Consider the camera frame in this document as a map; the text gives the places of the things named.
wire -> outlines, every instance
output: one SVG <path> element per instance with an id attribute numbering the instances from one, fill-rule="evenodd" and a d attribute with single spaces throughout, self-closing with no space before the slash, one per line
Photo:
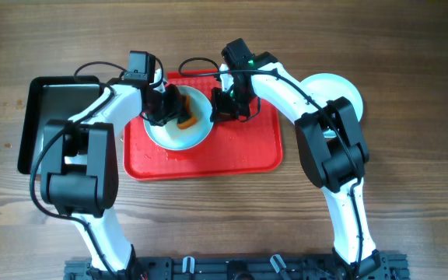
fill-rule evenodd
<path id="1" fill-rule="evenodd" d="M 257 113 L 255 113 L 253 116 L 247 117 L 244 120 L 238 119 L 238 121 L 239 122 L 247 122 L 247 121 L 253 119 L 254 117 L 256 117 L 260 112 L 261 112 L 261 98 L 257 97 Z"/>
<path id="2" fill-rule="evenodd" d="M 114 66 L 116 68 L 119 68 L 123 71 L 127 71 L 124 68 L 122 68 L 121 66 L 118 65 L 114 65 L 113 63 L 110 62 L 103 62 L 103 61 L 95 61 L 95 62 L 90 62 L 90 63 L 86 63 L 84 65 L 82 65 L 81 67 L 77 68 L 77 70 L 75 70 L 74 72 L 74 78 L 76 80 L 77 79 L 77 75 L 78 73 L 84 69 L 85 67 L 89 66 L 89 65 L 98 65 L 98 64 L 102 64 L 102 65 L 110 65 L 110 66 Z M 94 114 L 96 112 L 98 112 L 99 110 L 101 110 L 101 108 L 103 108 L 103 106 L 105 106 L 108 102 L 110 102 L 112 100 L 112 98 L 114 97 L 114 93 L 115 90 L 111 85 L 108 85 L 104 82 L 98 82 L 97 83 L 100 87 L 105 87 L 108 88 L 110 90 L 110 93 L 108 95 L 108 97 L 97 107 L 95 107 L 94 109 L 92 109 L 90 112 L 88 112 L 84 117 L 79 118 L 77 121 L 74 121 L 73 123 L 68 123 L 65 125 L 64 128 L 62 128 L 55 136 L 53 136 L 50 141 L 43 147 L 43 149 L 41 150 L 41 152 L 39 153 L 39 156 L 36 159 L 36 162 L 34 163 L 32 170 L 30 172 L 30 184 L 29 184 L 29 189 L 30 189 L 30 198 L 32 199 L 32 202 L 36 205 L 37 209 L 39 209 L 41 212 L 43 212 L 45 215 L 48 215 L 52 218 L 56 218 L 56 219 L 64 219 L 64 220 L 68 220 L 68 221 L 73 221 L 73 222 L 78 222 L 79 224 L 81 224 L 84 227 L 84 230 L 87 232 L 89 238 L 91 239 L 91 244 L 94 247 L 94 250 L 96 251 L 96 253 L 98 254 L 98 257 L 100 258 L 101 262 L 103 263 L 103 266 L 108 270 L 108 273 L 110 274 L 110 276 L 112 278 L 119 278 L 119 275 L 116 275 L 110 265 L 107 263 L 107 260 L 105 259 L 105 255 L 102 253 L 100 246 L 98 245 L 98 242 L 95 238 L 95 236 L 93 235 L 93 231 L 91 230 L 91 228 L 89 227 L 89 223 L 82 221 L 81 219 L 78 219 L 76 217 L 69 217 L 66 215 L 59 215 L 59 214 L 55 214 L 53 212 L 49 212 L 47 209 L 44 208 L 43 205 L 41 205 L 39 203 L 39 201 L 37 200 L 37 196 L 36 196 L 36 192 L 35 192 L 35 180 L 36 180 L 36 175 L 37 175 L 37 170 L 39 168 L 39 165 L 41 164 L 41 162 L 43 161 L 44 156 L 46 155 L 46 153 L 49 151 L 49 149 L 51 148 L 51 146 L 63 135 L 65 135 L 65 133 L 70 132 L 70 130 L 72 130 L 74 127 L 76 127 L 77 125 L 81 124 L 83 121 L 91 118 L 92 116 L 94 116 Z"/>
<path id="3" fill-rule="evenodd" d="M 77 68 L 77 70 L 75 70 L 75 72 L 74 72 L 74 77 L 76 77 L 77 74 L 78 74 L 81 70 L 83 70 L 84 68 L 86 68 L 86 67 L 88 67 L 88 66 L 91 66 L 91 65 L 108 65 L 108 66 L 112 66 L 112 67 L 118 68 L 118 69 L 122 70 L 122 72 L 127 72 L 127 71 L 128 71 L 126 68 L 124 68 L 124 67 L 122 67 L 122 66 L 119 66 L 119 65 L 116 65 L 116 64 L 111 63 L 111 62 L 106 62 L 106 61 L 93 61 L 93 62 L 86 63 L 86 64 L 82 65 L 81 67 Z"/>
<path id="4" fill-rule="evenodd" d="M 289 79 L 279 75 L 277 69 L 275 70 L 271 70 L 271 71 L 265 71 L 265 70 L 251 70 L 251 69 L 243 69 L 243 70 L 228 70 L 228 71 L 217 71 L 217 72 L 213 72 L 213 73 L 202 73 L 202 74 L 190 74 L 190 73 L 184 73 L 182 72 L 182 68 L 185 64 L 185 62 L 187 61 L 191 61 L 190 59 L 187 59 L 186 61 L 184 61 L 178 69 L 178 72 L 180 75 L 182 76 L 186 76 L 186 77 L 209 77 L 209 76 L 214 76 L 216 77 L 217 75 L 222 75 L 222 74 L 238 74 L 238 73 L 250 73 L 251 75 L 271 75 L 277 79 L 281 79 L 283 82 L 286 82 L 287 84 L 289 84 L 293 89 L 295 89 L 298 93 L 300 93 L 300 95 L 305 98 L 307 100 L 307 103 L 311 103 L 312 105 L 314 105 L 316 107 L 316 109 L 320 112 L 320 114 L 322 115 L 322 117 L 324 118 L 324 120 L 327 122 L 327 125 L 330 127 L 330 129 L 332 131 L 334 131 L 334 133 L 336 134 L 336 137 L 339 139 L 340 143 L 341 143 L 341 147 L 345 153 L 345 155 L 348 158 L 348 161 L 350 163 L 350 166 L 352 168 L 352 172 L 354 172 L 355 176 L 357 177 L 357 182 L 354 183 L 351 187 L 350 187 L 350 192 L 348 195 L 350 195 L 351 200 L 352 200 L 352 207 L 354 208 L 354 215 L 355 215 L 355 220 L 357 223 L 357 228 L 359 231 L 359 252 L 358 252 L 358 259 L 357 262 L 355 264 L 355 277 L 359 278 L 359 269 L 360 269 L 360 264 L 361 264 L 361 260 L 362 260 L 362 242 L 363 242 L 363 236 L 362 236 L 362 223 L 361 223 L 361 219 L 359 216 L 359 210 L 357 208 L 357 202 L 355 201 L 355 187 L 359 186 L 362 182 L 362 176 L 360 175 L 359 172 L 359 168 L 357 168 L 357 165 L 355 164 L 355 160 L 352 157 L 352 154 L 350 153 L 350 151 L 348 150 L 347 145 L 345 144 L 345 141 L 343 141 L 343 138 L 340 135 L 340 132 L 338 131 L 336 125 L 334 125 L 333 121 L 331 120 L 330 116 L 328 116 L 328 114 L 323 110 L 323 107 L 321 107 L 318 103 L 316 103 L 312 97 L 308 96 L 302 89 L 300 89 L 294 82 L 290 81 Z"/>
<path id="5" fill-rule="evenodd" d="M 139 114 L 139 117 L 141 117 L 141 119 L 143 119 L 145 121 L 148 121 L 150 125 L 163 126 L 162 120 L 160 120 L 160 121 L 151 121 L 147 117 L 143 116 L 142 114 Z"/>
<path id="6" fill-rule="evenodd" d="M 163 82 L 163 65 L 162 62 L 159 60 L 159 58 L 155 58 L 155 60 L 159 63 L 160 69 L 162 69 L 162 75 L 160 76 L 160 80 L 152 85 L 149 85 L 152 89 L 155 89 L 157 86 L 160 86 Z"/>
<path id="7" fill-rule="evenodd" d="M 217 71 L 219 71 L 219 66 L 217 65 L 217 63 L 215 63 L 215 61 L 213 61 L 210 58 L 188 58 L 187 60 L 183 61 L 183 63 L 181 63 L 179 65 L 179 73 L 181 73 L 181 69 L 184 67 L 185 64 L 187 64 L 188 62 L 192 62 L 192 61 L 207 61 L 212 63 L 215 68 L 217 69 Z"/>

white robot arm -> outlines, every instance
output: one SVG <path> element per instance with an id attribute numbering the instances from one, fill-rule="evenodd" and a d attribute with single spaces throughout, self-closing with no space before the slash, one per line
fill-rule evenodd
<path id="1" fill-rule="evenodd" d="M 155 80 L 162 77 L 162 72 L 158 69 L 155 72 Z M 142 112 L 142 92 L 140 89 L 130 85 L 113 85 L 114 95 L 93 117 L 82 122 L 82 124 L 108 123 L 114 126 L 114 135 L 118 136 L 125 125 Z M 156 87 L 159 93 L 165 91 L 163 83 Z M 103 94 L 83 112 L 70 117 L 69 121 L 77 121 L 97 108 L 110 95 L 110 89 L 105 88 Z M 66 158 L 70 163 L 85 163 L 86 159 L 81 156 Z M 101 249 L 107 263 L 113 271 L 120 271 L 127 268 L 131 259 L 131 243 L 124 236 L 124 231 L 118 222 L 114 207 L 106 209 L 101 218 L 96 218 L 90 214 L 73 213 L 73 217 L 81 219 L 90 224 L 98 246 Z M 88 233 L 84 227 L 77 222 L 73 222 L 86 242 L 92 256 L 91 265 L 101 271 L 107 269 L 100 260 Z"/>
<path id="2" fill-rule="evenodd" d="M 222 72 L 228 71 L 227 65 L 221 65 Z M 309 89 L 304 88 L 293 78 L 279 62 L 269 63 L 259 68 L 261 71 L 276 70 L 279 75 L 287 78 L 295 83 L 299 88 L 303 88 L 307 94 L 312 93 Z M 233 77 L 230 74 L 221 74 L 223 90 L 233 87 Z M 281 111 L 293 124 L 299 120 L 305 113 L 314 113 L 317 108 L 307 101 L 300 93 L 293 89 L 288 83 L 277 79 L 272 75 L 252 75 L 251 82 L 257 97 L 267 100 Z M 314 101 L 319 94 L 312 94 Z M 340 191 L 334 193 L 326 187 L 322 187 L 327 206 L 330 211 L 331 221 L 334 229 L 334 249 L 340 257 L 347 263 L 351 264 L 357 261 L 359 248 L 359 231 L 355 219 L 354 208 L 352 207 L 351 198 L 349 196 L 350 187 L 356 182 L 356 179 L 340 186 Z M 363 182 L 355 187 L 355 196 L 357 208 L 362 223 L 362 235 L 364 236 L 362 245 L 362 259 L 369 257 L 376 249 L 376 245 L 371 239 L 367 226 L 366 212 L 362 201 Z"/>

wooden table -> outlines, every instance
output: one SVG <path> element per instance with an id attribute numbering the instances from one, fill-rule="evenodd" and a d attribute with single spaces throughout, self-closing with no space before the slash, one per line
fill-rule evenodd
<path id="1" fill-rule="evenodd" d="M 60 279 L 64 261 L 88 256 L 74 226 L 35 209 L 29 177 L 16 171 L 31 79 L 71 75 L 88 61 L 126 65 L 130 50 L 152 52 L 174 71 L 194 56 L 222 61 L 226 43 L 242 37 L 297 79 L 331 72 L 359 88 L 373 239 L 408 254 L 413 279 L 448 279 L 448 4 L 38 2 L 0 0 L 0 278 Z M 273 172 L 152 183 L 126 175 L 117 142 L 116 207 L 138 255 L 330 252 L 326 202 L 303 174 L 284 117 L 282 137 L 284 160 Z"/>

red tray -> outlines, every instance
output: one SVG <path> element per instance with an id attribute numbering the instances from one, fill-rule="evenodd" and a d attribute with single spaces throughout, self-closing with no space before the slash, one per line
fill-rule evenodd
<path id="1" fill-rule="evenodd" d="M 220 86 L 213 77 L 188 78 L 177 72 L 168 73 L 168 79 L 175 85 L 199 89 L 208 98 L 211 89 Z M 250 107 L 253 114 L 257 101 Z M 124 129 L 124 168 L 136 180 L 267 172 L 278 167 L 282 158 L 278 111 L 264 100 L 261 112 L 252 120 L 214 124 L 202 143 L 185 151 L 168 151 L 157 146 L 146 134 L 140 117 L 133 119 Z"/>

black bracket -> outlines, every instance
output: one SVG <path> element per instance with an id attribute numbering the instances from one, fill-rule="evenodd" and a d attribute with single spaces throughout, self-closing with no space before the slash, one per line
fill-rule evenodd
<path id="1" fill-rule="evenodd" d="M 269 63 L 278 62 L 272 54 L 255 55 L 250 52 L 243 39 L 228 43 L 221 52 L 229 70 L 258 70 Z M 250 103 L 256 97 L 251 82 L 253 73 L 233 73 L 233 87 L 225 92 L 212 89 L 212 121 L 237 120 L 239 116 L 250 116 Z"/>
<path id="2" fill-rule="evenodd" d="M 371 270 L 365 269 L 360 280 L 409 280 L 407 256 L 379 252 L 374 254 L 378 264 Z M 193 269 L 185 269 L 192 259 Z M 340 266 L 333 254 L 315 254 L 305 257 L 282 257 L 284 267 L 278 273 L 269 257 L 192 258 L 174 260 L 169 257 L 139 257 L 138 267 L 128 276 L 132 280 L 349 280 L 347 271 Z M 64 280 L 92 280 L 88 261 L 69 261 L 65 265 Z M 112 279 L 107 273 L 101 278 Z"/>
<path id="3" fill-rule="evenodd" d="M 335 101 L 329 101 L 323 110 L 332 117 L 342 141 L 347 145 L 355 160 L 359 174 L 364 175 L 364 163 L 369 161 L 369 150 L 354 107 L 350 101 L 341 97 Z M 323 131 L 328 128 L 327 122 L 319 111 L 313 114 L 305 113 L 295 121 L 296 141 L 303 172 L 315 186 L 325 186 L 330 191 L 338 193 L 340 186 L 356 178 L 356 174 L 341 148 L 340 139 L 333 138 L 328 141 L 324 138 Z"/>
<path id="4" fill-rule="evenodd" d="M 128 71 L 124 73 L 124 81 L 153 82 L 155 61 L 155 56 L 146 51 L 131 51 Z"/>
<path id="5" fill-rule="evenodd" d="M 163 126 L 173 119 L 184 119 L 188 115 L 184 98 L 174 84 L 168 85 L 164 93 L 149 89 L 143 103 L 143 113 L 150 124 L 156 126 Z"/>
<path id="6" fill-rule="evenodd" d="M 44 144 L 70 121 L 51 120 Z M 41 197 L 60 215 L 73 212 L 99 218 L 114 205 L 118 191 L 117 153 L 112 124 L 81 124 L 69 129 L 49 149 L 41 163 Z M 66 156 L 84 155 L 87 164 L 65 164 Z"/>

